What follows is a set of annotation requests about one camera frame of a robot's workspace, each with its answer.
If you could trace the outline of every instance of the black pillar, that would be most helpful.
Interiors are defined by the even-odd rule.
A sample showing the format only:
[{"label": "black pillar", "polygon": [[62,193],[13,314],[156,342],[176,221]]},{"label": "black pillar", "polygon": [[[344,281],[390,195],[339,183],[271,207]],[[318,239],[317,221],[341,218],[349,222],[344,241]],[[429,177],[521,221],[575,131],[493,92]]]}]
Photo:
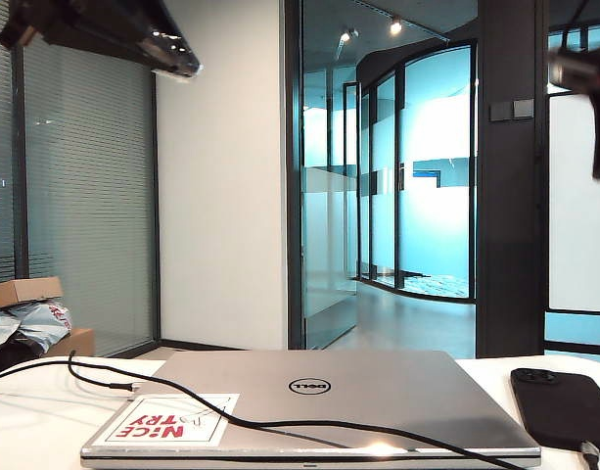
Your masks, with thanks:
[{"label": "black pillar", "polygon": [[[544,8],[479,2],[478,357],[542,353]],[[521,100],[533,117],[515,116]]]}]

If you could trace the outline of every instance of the smartphone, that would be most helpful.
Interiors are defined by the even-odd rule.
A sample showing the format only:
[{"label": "smartphone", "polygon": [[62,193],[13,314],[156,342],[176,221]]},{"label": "smartphone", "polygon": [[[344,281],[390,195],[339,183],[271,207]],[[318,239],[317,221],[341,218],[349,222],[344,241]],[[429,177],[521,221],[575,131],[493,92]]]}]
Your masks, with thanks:
[{"label": "smartphone", "polygon": [[600,388],[586,375],[545,369],[515,369],[511,385],[524,426],[542,446],[580,450],[590,441],[600,450]]}]

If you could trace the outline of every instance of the sticker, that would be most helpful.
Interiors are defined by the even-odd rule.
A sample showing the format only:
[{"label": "sticker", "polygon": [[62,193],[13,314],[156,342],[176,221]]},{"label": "sticker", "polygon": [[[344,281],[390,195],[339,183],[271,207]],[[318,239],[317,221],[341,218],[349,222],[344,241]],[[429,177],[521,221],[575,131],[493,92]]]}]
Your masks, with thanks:
[{"label": "sticker", "polygon": [[[203,394],[231,413],[239,394]],[[227,420],[185,395],[144,395],[116,416],[93,446],[217,447]]]}]

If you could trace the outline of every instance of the silver laptop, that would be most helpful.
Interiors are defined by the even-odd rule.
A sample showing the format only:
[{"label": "silver laptop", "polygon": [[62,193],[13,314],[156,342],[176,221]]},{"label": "silver laptop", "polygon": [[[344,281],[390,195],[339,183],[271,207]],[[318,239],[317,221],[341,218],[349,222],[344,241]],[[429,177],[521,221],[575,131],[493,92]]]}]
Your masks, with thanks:
[{"label": "silver laptop", "polygon": [[[177,352],[156,374],[238,417],[341,420],[410,431],[521,467],[538,444],[444,352]],[[397,436],[335,427],[228,424],[146,383],[81,451],[90,468],[497,468]]]}]

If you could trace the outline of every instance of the white desk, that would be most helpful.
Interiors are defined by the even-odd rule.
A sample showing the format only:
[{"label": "white desk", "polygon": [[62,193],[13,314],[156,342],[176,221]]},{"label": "white desk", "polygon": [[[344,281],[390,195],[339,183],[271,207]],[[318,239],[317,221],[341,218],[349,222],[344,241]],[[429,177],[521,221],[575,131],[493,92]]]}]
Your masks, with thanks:
[{"label": "white desk", "polygon": [[[80,360],[109,364],[153,374],[161,360]],[[590,375],[600,386],[600,363],[570,356],[532,356],[459,360],[458,363],[517,421],[509,374],[517,367],[546,368]],[[127,382],[111,372],[84,369],[102,381]],[[46,468],[79,469],[79,450],[129,395],[84,384],[63,365],[39,367],[0,381],[0,470]],[[585,469],[575,452],[544,447],[541,470]]]}]

